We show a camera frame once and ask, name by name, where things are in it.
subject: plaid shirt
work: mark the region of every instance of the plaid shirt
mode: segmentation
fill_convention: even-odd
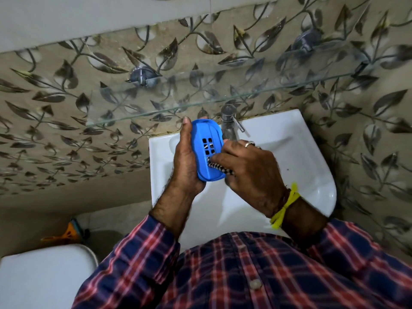
[[[179,256],[147,216],[81,286],[74,309],[405,308],[412,269],[353,223],[332,220],[300,251],[272,234],[228,233]]]

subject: ring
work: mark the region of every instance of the ring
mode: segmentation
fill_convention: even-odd
[[[248,147],[249,144],[256,146],[254,141],[249,141],[245,144],[245,147]]]

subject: shirt placket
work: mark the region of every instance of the shirt placket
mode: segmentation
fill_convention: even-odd
[[[254,308],[271,308],[271,302],[263,286],[263,280],[256,269],[251,252],[248,250],[247,243],[242,240],[237,233],[231,233],[234,247],[239,257],[241,269],[247,282],[246,288],[249,289],[250,301]]]

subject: bracelet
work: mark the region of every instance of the bracelet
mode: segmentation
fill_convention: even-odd
[[[270,220],[272,229],[279,229],[282,226],[283,219],[285,218],[286,209],[292,205],[300,197],[300,194],[297,192],[296,182],[292,183],[291,192],[289,194],[286,204],[279,210]]]

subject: person's right hand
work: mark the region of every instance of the person's right hand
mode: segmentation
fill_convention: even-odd
[[[226,169],[235,172],[226,175],[229,187],[245,202],[272,218],[283,203],[287,189],[283,183],[278,163],[272,152],[253,145],[245,147],[247,141],[226,141],[222,152],[211,157]]]

